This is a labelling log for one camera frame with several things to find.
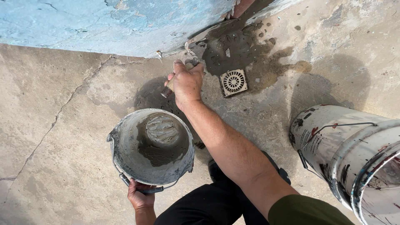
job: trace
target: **wooden handle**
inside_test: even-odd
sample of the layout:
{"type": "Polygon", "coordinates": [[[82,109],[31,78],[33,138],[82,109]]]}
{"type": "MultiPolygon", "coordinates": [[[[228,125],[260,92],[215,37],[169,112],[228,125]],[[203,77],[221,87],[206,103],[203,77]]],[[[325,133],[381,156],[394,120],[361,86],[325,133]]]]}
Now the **wooden handle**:
{"type": "MultiPolygon", "coordinates": [[[[191,70],[191,69],[193,69],[196,65],[193,65],[191,62],[188,62],[188,63],[186,63],[185,64],[185,66],[186,66],[186,69],[187,70],[191,70]]],[[[165,88],[162,90],[162,92],[161,92],[161,95],[162,96],[164,96],[164,97],[168,97],[168,96],[170,96],[173,92],[174,92],[174,79],[175,79],[175,76],[173,76],[172,78],[171,78],[171,80],[170,81],[168,81],[168,84],[165,86],[165,88]]]]}

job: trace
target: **green sleeve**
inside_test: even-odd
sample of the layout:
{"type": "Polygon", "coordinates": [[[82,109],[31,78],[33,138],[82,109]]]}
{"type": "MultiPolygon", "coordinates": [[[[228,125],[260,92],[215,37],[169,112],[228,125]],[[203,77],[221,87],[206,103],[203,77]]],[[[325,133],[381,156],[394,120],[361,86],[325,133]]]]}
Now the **green sleeve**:
{"type": "Polygon", "coordinates": [[[288,195],[279,199],[268,213],[271,225],[354,225],[337,208],[303,195],[288,195]]]}

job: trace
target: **crack in floor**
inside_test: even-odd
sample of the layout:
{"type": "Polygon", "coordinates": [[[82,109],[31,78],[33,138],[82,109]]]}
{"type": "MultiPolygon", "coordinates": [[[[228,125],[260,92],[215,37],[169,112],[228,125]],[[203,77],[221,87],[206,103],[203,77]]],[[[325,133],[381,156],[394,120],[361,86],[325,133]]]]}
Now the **crack in floor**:
{"type": "Polygon", "coordinates": [[[1,181],[1,180],[13,181],[13,182],[11,183],[10,187],[8,188],[8,192],[7,192],[7,195],[6,195],[6,198],[5,198],[4,202],[2,203],[3,206],[1,207],[1,209],[3,209],[5,203],[7,202],[8,194],[10,193],[11,187],[12,187],[12,185],[14,184],[15,180],[17,179],[17,177],[20,175],[20,173],[21,173],[22,170],[24,169],[26,163],[27,163],[29,160],[32,159],[33,155],[35,154],[36,149],[40,146],[40,144],[42,143],[43,139],[44,139],[44,138],[46,137],[46,135],[51,131],[51,129],[53,129],[53,127],[56,125],[57,120],[58,120],[58,116],[59,116],[60,112],[62,111],[62,109],[64,108],[64,106],[67,105],[67,104],[76,96],[76,93],[78,92],[78,90],[79,90],[80,87],[82,87],[82,86],[84,86],[85,84],[89,83],[89,82],[91,81],[91,79],[92,79],[94,76],[96,76],[96,75],[99,73],[99,71],[100,71],[101,69],[103,69],[104,67],[106,67],[106,66],[108,66],[108,65],[110,65],[110,64],[113,64],[113,62],[108,63],[112,58],[114,58],[114,55],[113,55],[113,54],[110,55],[110,57],[109,57],[106,61],[102,62],[101,65],[100,65],[100,67],[97,68],[96,70],[94,70],[93,73],[92,73],[90,76],[87,76],[87,77],[83,80],[83,83],[82,83],[82,84],[80,84],[79,86],[76,87],[76,89],[72,92],[71,97],[68,99],[68,101],[67,101],[63,106],[61,106],[61,109],[60,109],[60,111],[57,113],[56,119],[55,119],[55,121],[51,124],[50,129],[46,132],[46,134],[44,134],[44,136],[43,136],[42,139],[40,140],[39,144],[38,144],[38,145],[36,146],[36,148],[32,151],[32,153],[30,154],[30,156],[25,160],[25,163],[24,163],[24,165],[22,166],[21,170],[18,172],[18,174],[17,174],[15,177],[12,177],[12,178],[0,178],[0,181],[1,181]]]}

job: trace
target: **forearm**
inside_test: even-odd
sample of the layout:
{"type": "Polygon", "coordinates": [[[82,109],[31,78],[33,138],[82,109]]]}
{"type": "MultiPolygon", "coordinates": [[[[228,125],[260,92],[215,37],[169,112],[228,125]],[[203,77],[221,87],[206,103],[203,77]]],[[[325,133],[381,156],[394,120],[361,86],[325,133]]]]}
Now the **forearm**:
{"type": "Polygon", "coordinates": [[[135,209],[136,225],[152,225],[156,221],[153,207],[135,209]]]}
{"type": "Polygon", "coordinates": [[[184,113],[225,175],[240,186],[266,218],[277,200],[298,194],[254,144],[202,101],[190,104],[184,113]]]}

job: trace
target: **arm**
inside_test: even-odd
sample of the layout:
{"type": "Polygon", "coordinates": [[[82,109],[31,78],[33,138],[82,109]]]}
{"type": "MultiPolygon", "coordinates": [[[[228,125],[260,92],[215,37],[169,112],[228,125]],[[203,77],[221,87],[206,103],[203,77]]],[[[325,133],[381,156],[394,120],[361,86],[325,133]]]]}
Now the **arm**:
{"type": "Polygon", "coordinates": [[[201,63],[187,71],[185,65],[176,60],[174,73],[169,74],[168,79],[173,75],[177,106],[185,113],[225,175],[243,190],[265,218],[280,198],[298,195],[280,178],[260,149],[202,102],[200,91],[204,75],[201,63]]]}
{"type": "Polygon", "coordinates": [[[128,187],[128,199],[135,209],[136,225],[154,224],[154,221],[156,221],[156,213],[154,212],[155,195],[144,195],[136,191],[136,188],[147,190],[154,187],[136,182],[132,178],[128,187]]]}

